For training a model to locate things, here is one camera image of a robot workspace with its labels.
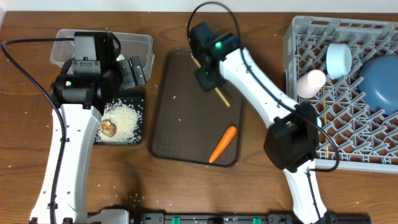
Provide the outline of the dark brown serving tray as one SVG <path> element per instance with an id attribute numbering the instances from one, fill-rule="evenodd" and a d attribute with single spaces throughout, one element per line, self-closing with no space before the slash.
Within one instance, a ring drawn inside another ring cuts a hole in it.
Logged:
<path id="1" fill-rule="evenodd" d="M 235 126 L 237 133 L 213 166 L 231 167 L 239 159 L 245 100 L 234 86 L 216 91 L 201 89 L 194 72 L 196 63 L 188 49 L 169 52 L 154 112 L 149 151 L 158 158 L 207 165 L 224 132 Z"/>

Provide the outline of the brown food scrap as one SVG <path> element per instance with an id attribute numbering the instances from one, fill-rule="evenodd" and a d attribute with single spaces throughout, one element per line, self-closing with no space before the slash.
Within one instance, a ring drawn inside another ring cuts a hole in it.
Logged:
<path id="1" fill-rule="evenodd" d="M 99 131 L 105 136 L 111 138 L 116 134 L 116 125 L 113 124 L 109 119 L 102 120 Z"/>

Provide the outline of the white tissue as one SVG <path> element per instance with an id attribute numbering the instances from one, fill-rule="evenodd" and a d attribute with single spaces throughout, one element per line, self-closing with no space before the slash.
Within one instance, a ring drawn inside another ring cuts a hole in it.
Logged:
<path id="1" fill-rule="evenodd" d="M 117 61 L 120 61 L 120 60 L 124 60 L 125 58 L 124 58 L 124 55 L 122 55 L 122 54 L 119 54 L 119 56 L 117 57 Z"/>

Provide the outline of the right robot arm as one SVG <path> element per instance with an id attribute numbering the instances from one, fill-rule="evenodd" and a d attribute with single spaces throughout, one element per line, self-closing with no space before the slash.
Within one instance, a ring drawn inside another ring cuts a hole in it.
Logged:
<path id="1" fill-rule="evenodd" d="M 204 91 L 229 82 L 260 115 L 267 128 L 264 150 L 287 178 L 295 216 L 302 223 L 321 223 L 326 214 L 315 174 L 317 115 L 308 103 L 297 103 L 256 65 L 232 33 L 214 34 L 202 22 L 187 32 L 196 78 Z"/>

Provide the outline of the grey dishwasher rack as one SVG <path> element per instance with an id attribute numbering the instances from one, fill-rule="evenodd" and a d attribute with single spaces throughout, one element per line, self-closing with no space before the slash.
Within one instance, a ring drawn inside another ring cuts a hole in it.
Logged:
<path id="1" fill-rule="evenodd" d="M 296 94 L 297 80 L 313 69 L 326 71 L 330 44 L 346 44 L 352 56 L 349 74 L 326 80 L 309 103 L 323 129 L 338 145 L 339 169 L 397 173 L 397 113 L 373 111 L 364 102 L 359 84 L 362 66 L 376 57 L 397 55 L 397 23 L 330 17 L 295 16 L 284 35 L 284 72 L 287 94 Z M 323 100 L 326 99 L 326 110 Z M 323 117 L 327 115 L 327 125 Z"/>

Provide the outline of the light blue cup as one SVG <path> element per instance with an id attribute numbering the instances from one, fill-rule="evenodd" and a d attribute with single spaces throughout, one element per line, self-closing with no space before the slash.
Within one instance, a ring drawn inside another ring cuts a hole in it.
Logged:
<path id="1" fill-rule="evenodd" d="M 320 128 L 322 127 L 322 121 L 320 118 L 317 118 L 317 126 Z"/>

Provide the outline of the pink cup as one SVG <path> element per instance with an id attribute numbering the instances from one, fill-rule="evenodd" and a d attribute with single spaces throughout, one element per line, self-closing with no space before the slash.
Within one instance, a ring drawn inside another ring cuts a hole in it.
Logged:
<path id="1" fill-rule="evenodd" d="M 326 83 L 321 70 L 312 70 L 297 80 L 297 94 L 301 98 L 313 98 Z"/>

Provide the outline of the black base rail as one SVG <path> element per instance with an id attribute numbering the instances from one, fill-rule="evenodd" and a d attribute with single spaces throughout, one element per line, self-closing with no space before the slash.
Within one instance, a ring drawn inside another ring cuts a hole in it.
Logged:
<path id="1" fill-rule="evenodd" d="M 165 215 L 163 213 L 131 214 L 126 210 L 103 210 L 87 219 L 88 223 L 133 224 L 298 224 L 291 214 L 268 215 Z"/>

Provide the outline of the large blue plate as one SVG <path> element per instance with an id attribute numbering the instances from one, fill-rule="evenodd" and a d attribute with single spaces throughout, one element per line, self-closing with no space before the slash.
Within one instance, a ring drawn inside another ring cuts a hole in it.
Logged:
<path id="1" fill-rule="evenodd" d="M 397 56 L 385 55 L 368 61 L 359 76 L 364 102 L 373 111 L 384 110 L 390 115 L 397 111 Z"/>

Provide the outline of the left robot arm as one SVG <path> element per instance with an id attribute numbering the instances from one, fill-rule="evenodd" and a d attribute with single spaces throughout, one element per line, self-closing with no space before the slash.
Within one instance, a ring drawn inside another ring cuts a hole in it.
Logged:
<path id="1" fill-rule="evenodd" d="M 49 159 L 30 223 L 131 223 L 126 208 L 112 206 L 90 216 L 88 169 L 105 106 L 121 90 L 146 82 L 138 55 L 118 57 L 126 34 L 76 30 L 74 46 L 50 87 L 55 105 Z"/>

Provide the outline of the orange carrot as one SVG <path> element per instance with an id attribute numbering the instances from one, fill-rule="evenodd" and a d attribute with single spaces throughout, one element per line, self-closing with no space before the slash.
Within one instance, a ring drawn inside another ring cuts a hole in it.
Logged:
<path id="1" fill-rule="evenodd" d="M 214 163 L 214 161 L 219 158 L 221 153 L 226 149 L 229 143 L 234 138 L 235 134 L 237 133 L 237 128 L 235 126 L 230 126 L 225 132 L 222 138 L 220 139 L 218 145 L 215 147 L 214 151 L 212 152 L 208 162 L 210 164 Z"/>

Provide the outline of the clear plastic bin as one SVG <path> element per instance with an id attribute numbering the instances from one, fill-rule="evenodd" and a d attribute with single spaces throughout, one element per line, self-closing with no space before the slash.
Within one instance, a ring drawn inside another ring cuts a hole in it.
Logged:
<path id="1" fill-rule="evenodd" d="M 147 81 L 151 79 L 155 56 L 153 54 L 153 39 L 149 35 L 115 32 L 121 43 L 121 55 L 124 58 L 138 56 Z M 73 41 L 55 42 L 53 44 L 50 62 L 62 67 L 70 58 L 75 57 Z"/>

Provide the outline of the small light blue bowl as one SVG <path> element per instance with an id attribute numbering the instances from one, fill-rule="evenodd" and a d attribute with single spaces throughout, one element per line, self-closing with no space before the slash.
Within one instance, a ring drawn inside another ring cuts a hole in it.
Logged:
<path id="1" fill-rule="evenodd" d="M 346 44 L 330 44 L 326 52 L 326 70 L 331 80 L 338 79 L 351 71 L 351 51 Z"/>

